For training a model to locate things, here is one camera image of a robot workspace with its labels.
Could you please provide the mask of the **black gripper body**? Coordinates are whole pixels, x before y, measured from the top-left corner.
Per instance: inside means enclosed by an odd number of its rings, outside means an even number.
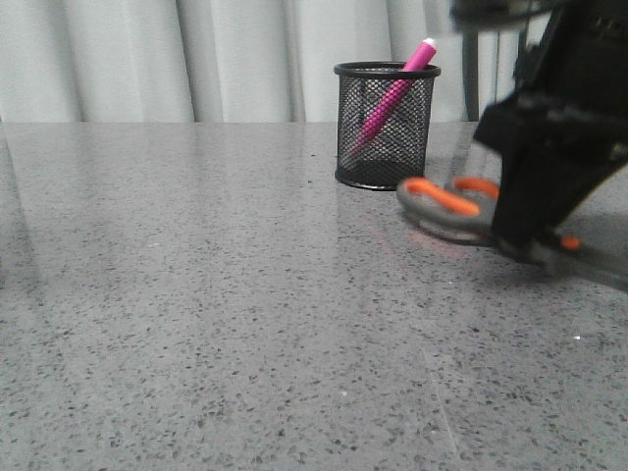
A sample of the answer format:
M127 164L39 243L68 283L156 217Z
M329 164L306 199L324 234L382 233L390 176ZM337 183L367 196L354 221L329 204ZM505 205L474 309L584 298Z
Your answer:
M513 255L557 246L556 228L627 164L627 4L624 1L454 1L461 30L521 26L547 14L520 53L515 86L488 106L474 138L501 157L491 221Z

